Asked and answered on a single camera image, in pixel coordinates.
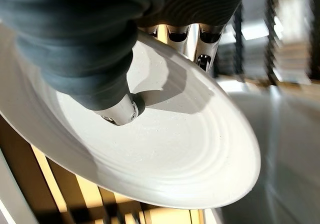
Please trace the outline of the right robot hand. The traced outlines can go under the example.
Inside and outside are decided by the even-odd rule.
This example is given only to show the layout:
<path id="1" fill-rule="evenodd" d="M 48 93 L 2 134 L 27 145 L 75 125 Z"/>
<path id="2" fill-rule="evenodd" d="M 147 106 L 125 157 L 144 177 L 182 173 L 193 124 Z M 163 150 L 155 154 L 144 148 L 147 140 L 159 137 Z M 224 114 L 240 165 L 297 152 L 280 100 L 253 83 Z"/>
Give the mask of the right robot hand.
<path id="1" fill-rule="evenodd" d="M 122 126 L 143 111 L 127 72 L 139 28 L 205 24 L 218 33 L 241 0 L 0 0 L 3 23 L 44 80 Z"/>

